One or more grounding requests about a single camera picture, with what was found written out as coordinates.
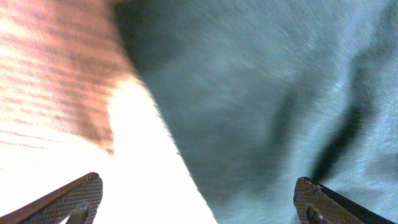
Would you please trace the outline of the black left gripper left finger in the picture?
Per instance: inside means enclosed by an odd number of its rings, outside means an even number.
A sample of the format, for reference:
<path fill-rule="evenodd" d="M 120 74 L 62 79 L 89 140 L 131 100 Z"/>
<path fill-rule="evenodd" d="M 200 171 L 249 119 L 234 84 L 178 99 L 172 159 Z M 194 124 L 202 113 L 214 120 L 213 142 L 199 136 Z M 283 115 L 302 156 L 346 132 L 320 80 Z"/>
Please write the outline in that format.
<path fill-rule="evenodd" d="M 1 223 L 61 223 L 80 213 L 82 224 L 92 224 L 103 197 L 103 181 L 90 172 L 63 187 L 1 217 Z"/>

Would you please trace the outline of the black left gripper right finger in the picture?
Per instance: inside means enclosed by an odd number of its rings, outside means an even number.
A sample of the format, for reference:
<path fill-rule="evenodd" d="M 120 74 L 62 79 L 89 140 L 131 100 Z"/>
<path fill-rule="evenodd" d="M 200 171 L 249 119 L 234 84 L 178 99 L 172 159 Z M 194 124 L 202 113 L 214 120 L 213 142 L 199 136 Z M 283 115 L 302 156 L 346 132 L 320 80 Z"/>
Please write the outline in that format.
<path fill-rule="evenodd" d="M 297 179 L 293 201 L 301 224 L 395 224 L 308 177 Z"/>

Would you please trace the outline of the black t-shirt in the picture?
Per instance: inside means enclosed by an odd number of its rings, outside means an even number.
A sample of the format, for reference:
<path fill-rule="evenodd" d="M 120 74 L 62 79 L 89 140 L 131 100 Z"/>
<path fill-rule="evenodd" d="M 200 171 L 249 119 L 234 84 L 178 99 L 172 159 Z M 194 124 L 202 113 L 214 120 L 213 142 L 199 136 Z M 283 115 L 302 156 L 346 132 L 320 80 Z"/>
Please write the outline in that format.
<path fill-rule="evenodd" d="M 125 48 L 219 223 L 295 223 L 307 176 L 397 221 L 397 2 L 118 4 Z"/>

